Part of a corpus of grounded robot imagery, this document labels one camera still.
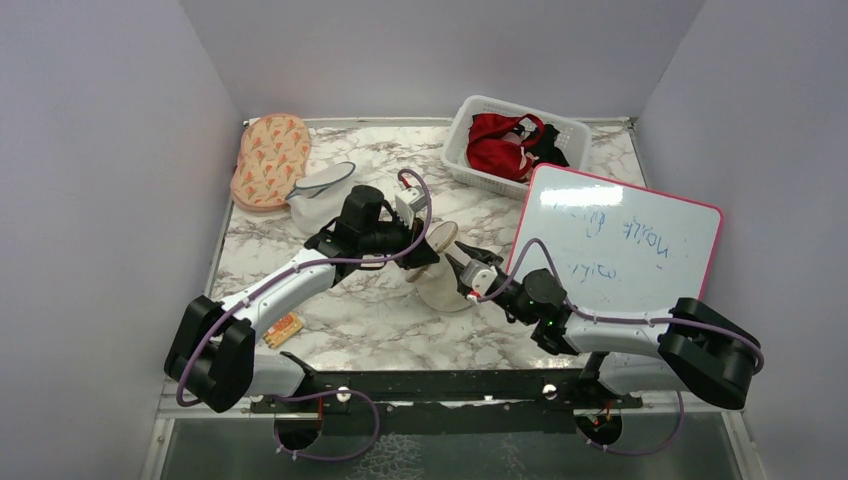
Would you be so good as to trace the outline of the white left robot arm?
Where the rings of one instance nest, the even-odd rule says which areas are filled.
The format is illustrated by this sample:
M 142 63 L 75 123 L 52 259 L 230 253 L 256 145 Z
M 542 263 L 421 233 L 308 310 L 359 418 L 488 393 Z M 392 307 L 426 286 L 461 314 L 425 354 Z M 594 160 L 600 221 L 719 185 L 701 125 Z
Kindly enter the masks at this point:
M 438 254 L 425 242 L 431 212 L 425 184 L 399 191 L 393 203 L 381 190 L 357 185 L 339 215 L 283 267 L 222 300 L 205 295 L 192 300 L 164 365 L 178 384 L 177 404 L 204 404 L 221 413 L 244 397 L 276 395 L 290 410 L 309 406 L 315 386 L 306 377 L 307 365 L 291 354 L 257 355 L 258 337 L 357 270 L 437 262 Z

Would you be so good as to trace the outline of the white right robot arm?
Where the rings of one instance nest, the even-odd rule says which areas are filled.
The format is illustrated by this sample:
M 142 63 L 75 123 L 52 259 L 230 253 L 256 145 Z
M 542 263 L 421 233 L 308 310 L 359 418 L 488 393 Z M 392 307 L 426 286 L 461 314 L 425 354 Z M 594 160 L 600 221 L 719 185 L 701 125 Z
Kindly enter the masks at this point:
M 492 302 L 508 322 L 532 327 L 548 354 L 601 355 L 598 369 L 577 380 L 579 398 L 600 407 L 639 391 L 690 392 L 727 410 L 742 409 L 765 358 L 750 333 L 696 298 L 670 308 L 607 313 L 571 301 L 553 260 L 527 273 L 504 272 L 500 256 L 465 243 L 467 261 L 448 256 L 457 291 L 473 303 Z

